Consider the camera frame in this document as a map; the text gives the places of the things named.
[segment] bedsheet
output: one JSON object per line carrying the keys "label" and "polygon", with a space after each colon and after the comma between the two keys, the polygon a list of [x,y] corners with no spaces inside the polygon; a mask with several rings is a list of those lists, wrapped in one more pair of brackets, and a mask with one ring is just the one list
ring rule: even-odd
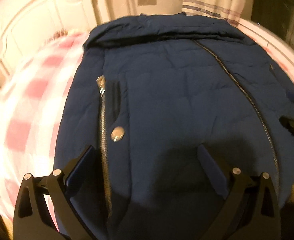
{"label": "bedsheet", "polygon": [[50,42],[19,64],[0,91],[0,215],[11,221],[24,174],[52,172],[59,123],[87,37]]}

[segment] puffer jacket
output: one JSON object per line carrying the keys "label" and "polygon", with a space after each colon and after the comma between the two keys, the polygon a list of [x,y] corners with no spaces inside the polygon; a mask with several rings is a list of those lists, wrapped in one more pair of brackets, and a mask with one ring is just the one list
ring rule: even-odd
{"label": "puffer jacket", "polygon": [[284,205],[294,183],[294,137],[279,122],[294,119],[288,91],[277,63],[223,20],[124,17],[84,44],[54,168],[87,145],[101,152],[71,199],[99,240],[197,239],[224,203],[201,144],[248,175],[268,172]]}

